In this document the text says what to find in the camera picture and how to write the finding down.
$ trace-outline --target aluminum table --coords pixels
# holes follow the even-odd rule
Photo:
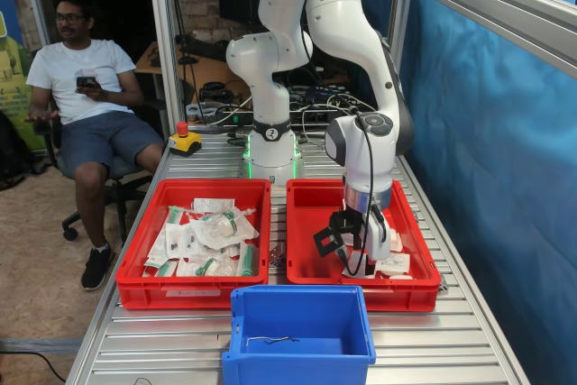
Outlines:
[[[133,238],[162,179],[236,178],[243,149],[226,135],[204,135],[203,149],[184,159],[165,153],[136,217]],[[307,178],[340,178],[343,168],[305,144]],[[369,313],[377,362],[367,384],[528,384],[507,340],[404,158],[394,178],[402,185],[447,290],[432,313]],[[271,199],[272,249],[286,240],[286,191]],[[122,262],[124,248],[118,264]],[[270,284],[285,281],[270,269]],[[126,310],[114,277],[87,330],[68,385],[221,385],[221,353],[230,341],[228,310]]]

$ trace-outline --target floor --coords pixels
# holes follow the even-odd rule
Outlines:
[[[129,228],[139,206],[127,204]],[[76,241],[62,237],[61,221],[75,210],[74,182],[54,168],[0,192],[0,348],[6,342],[12,347],[58,347],[44,354],[64,378],[103,290],[80,288],[91,247],[82,224],[73,225],[79,233]],[[114,206],[106,208],[105,236],[119,252]],[[3,385],[61,383],[46,362],[33,355],[0,355],[0,373]]]

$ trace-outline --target blue plastic bin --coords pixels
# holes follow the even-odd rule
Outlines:
[[[224,385],[364,385],[375,363],[359,286],[253,286],[231,307]]]

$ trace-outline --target metal wire piece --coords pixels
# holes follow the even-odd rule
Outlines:
[[[266,344],[274,344],[274,343],[278,343],[278,342],[282,342],[284,340],[291,340],[293,342],[299,342],[300,340],[287,336],[287,337],[281,337],[281,338],[272,338],[272,337],[249,337],[246,339],[246,347],[249,346],[249,342],[251,340],[269,340],[268,342],[264,342]]]

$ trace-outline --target chair wheel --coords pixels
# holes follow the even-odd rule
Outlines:
[[[67,241],[74,241],[78,237],[78,231],[74,227],[69,227],[62,234]]]

